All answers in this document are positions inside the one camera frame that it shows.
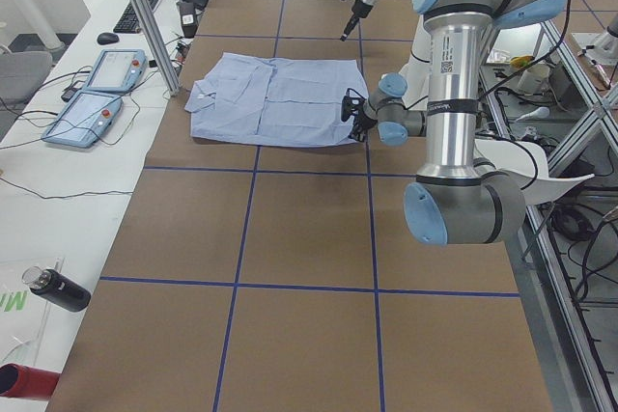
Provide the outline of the light blue striped shirt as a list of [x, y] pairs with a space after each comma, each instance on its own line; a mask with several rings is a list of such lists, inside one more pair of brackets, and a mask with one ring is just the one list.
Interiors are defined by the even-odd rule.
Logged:
[[226, 52], [191, 90], [184, 110], [190, 135], [286, 148], [351, 142], [341, 103], [352, 89], [368, 95], [354, 60], [290, 60]]

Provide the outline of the white chair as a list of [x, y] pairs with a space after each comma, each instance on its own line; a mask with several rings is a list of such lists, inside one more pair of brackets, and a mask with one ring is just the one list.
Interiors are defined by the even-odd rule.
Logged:
[[515, 145], [506, 141], [477, 138], [475, 153], [487, 158], [498, 170], [505, 171], [520, 188], [535, 179], [523, 191], [528, 206], [559, 200], [582, 182], [594, 177], [589, 174], [575, 178], [552, 178], [545, 151], [534, 143], [518, 141]]

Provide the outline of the white paper cup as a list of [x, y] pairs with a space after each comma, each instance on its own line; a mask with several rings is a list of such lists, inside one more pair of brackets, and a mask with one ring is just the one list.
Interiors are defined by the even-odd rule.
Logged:
[[550, 72], [551, 67], [542, 63], [526, 69], [521, 75], [517, 89], [525, 95], [542, 93], [548, 87]]

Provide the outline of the blue teach pendant far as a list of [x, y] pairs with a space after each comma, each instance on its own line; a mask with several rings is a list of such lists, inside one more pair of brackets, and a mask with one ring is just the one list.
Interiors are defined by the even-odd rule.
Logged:
[[111, 94], [127, 93], [136, 86], [147, 64], [142, 49], [102, 50], [83, 88]]

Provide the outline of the blue teach pendant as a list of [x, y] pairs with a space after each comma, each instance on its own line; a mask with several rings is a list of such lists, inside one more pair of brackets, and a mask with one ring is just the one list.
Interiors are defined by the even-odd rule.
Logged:
[[111, 94], [127, 93], [136, 86], [147, 64], [142, 49], [102, 50], [83, 88]]
[[99, 140], [121, 111], [121, 96], [78, 91], [42, 134], [46, 143], [80, 149]]

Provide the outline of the black computer mouse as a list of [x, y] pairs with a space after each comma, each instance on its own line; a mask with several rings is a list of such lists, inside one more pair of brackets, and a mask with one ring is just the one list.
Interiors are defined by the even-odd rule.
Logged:
[[99, 45], [107, 45], [117, 43], [120, 40], [119, 36], [113, 32], [103, 32], [97, 37], [97, 43]]

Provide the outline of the blue teach pendant near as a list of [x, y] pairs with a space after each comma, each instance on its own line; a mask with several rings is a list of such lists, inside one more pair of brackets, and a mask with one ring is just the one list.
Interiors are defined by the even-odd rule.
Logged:
[[99, 140], [121, 111], [121, 96], [78, 91], [42, 134], [46, 143], [80, 149]]

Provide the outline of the black water bottle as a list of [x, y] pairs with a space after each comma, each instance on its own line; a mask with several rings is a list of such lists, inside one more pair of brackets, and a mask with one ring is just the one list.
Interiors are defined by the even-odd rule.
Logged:
[[81, 312], [91, 300], [88, 290], [55, 269], [32, 266], [23, 272], [22, 282], [33, 294], [70, 312]]

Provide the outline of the red cylinder bottle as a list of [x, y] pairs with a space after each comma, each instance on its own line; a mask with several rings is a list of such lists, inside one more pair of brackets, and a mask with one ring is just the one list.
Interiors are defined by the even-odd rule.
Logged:
[[6, 364], [1, 367], [1, 397], [50, 400], [59, 378], [59, 372]]

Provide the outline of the grey aluminium frame post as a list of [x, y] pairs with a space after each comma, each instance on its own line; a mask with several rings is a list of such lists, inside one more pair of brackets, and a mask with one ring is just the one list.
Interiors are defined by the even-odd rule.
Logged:
[[168, 55], [164, 40], [155, 21], [153, 10], [148, 0], [129, 0], [136, 12], [142, 31], [158, 69], [165, 81], [171, 96], [176, 96], [180, 90], [180, 81]]

